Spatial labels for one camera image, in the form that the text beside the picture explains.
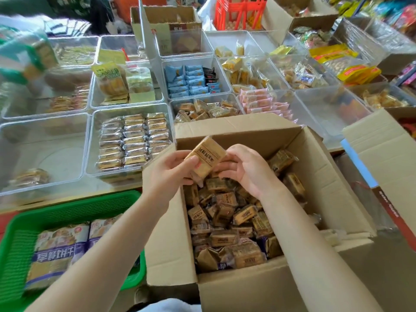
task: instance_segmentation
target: right arm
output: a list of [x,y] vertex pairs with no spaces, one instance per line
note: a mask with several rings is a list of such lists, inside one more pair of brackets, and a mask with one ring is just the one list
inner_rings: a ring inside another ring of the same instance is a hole
[[234,145],[220,177],[260,200],[309,312],[382,312],[369,290],[321,236],[286,186],[254,150]]

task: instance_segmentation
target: right hand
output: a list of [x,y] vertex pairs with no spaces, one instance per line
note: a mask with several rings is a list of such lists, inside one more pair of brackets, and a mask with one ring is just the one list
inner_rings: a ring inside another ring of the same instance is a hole
[[221,178],[236,180],[258,200],[283,186],[262,156],[242,144],[229,147],[214,171],[221,171],[218,175]]

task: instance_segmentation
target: red plastic basket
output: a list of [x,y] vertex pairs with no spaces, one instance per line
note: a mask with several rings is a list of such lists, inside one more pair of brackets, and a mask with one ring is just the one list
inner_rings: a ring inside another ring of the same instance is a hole
[[232,3],[231,0],[217,0],[216,9],[215,9],[215,17],[214,17],[214,26],[218,31],[223,31],[226,29],[226,18],[228,14],[228,20],[232,20],[232,14],[237,13],[237,20],[236,20],[236,27],[235,30],[238,29],[242,19],[242,29],[246,29],[246,22],[247,22],[247,13],[252,12],[254,16],[254,21],[252,24],[252,28],[257,25],[258,20],[263,15],[263,11],[266,7],[265,0],[242,0],[242,2]]

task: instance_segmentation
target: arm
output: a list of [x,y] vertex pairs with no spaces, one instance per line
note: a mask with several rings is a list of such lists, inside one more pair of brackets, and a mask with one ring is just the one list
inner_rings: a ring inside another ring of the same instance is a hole
[[259,199],[309,312],[382,312],[346,262],[320,235],[308,215],[254,150],[234,145],[216,170]]
[[169,201],[180,185],[192,184],[184,177],[198,163],[198,158],[184,161],[189,153],[176,151],[155,162],[150,189],[26,311],[110,310]]

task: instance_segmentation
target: open cardboard box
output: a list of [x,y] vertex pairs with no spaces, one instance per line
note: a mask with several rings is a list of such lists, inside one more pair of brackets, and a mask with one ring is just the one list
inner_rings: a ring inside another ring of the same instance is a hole
[[378,110],[343,134],[376,181],[373,192],[416,251],[416,141],[397,122],[400,118],[416,118],[416,108]]
[[[274,114],[251,114],[183,123],[176,127],[175,149],[194,147],[211,135],[227,149],[241,143],[271,157],[287,147],[299,158],[289,167],[307,191],[307,211],[320,213],[326,228],[345,231],[338,252],[358,256],[367,249],[375,226],[342,177],[335,162],[314,131]],[[143,171],[143,190],[149,184],[152,164]],[[152,286],[197,283],[203,311],[305,311],[284,256],[238,270],[196,275],[183,189],[170,201],[145,247],[147,282]]]
[[[139,7],[130,8],[132,28],[138,43],[143,43]],[[171,31],[184,29],[201,29],[202,22],[193,6],[145,6],[144,11],[151,30],[157,34],[160,54],[173,53]]]
[[[296,4],[300,9],[308,7],[310,11],[321,15],[293,17],[283,8],[292,4]],[[337,18],[338,12],[322,0],[267,0],[261,24],[265,30],[281,29],[287,32],[299,26],[306,26],[329,31]]]

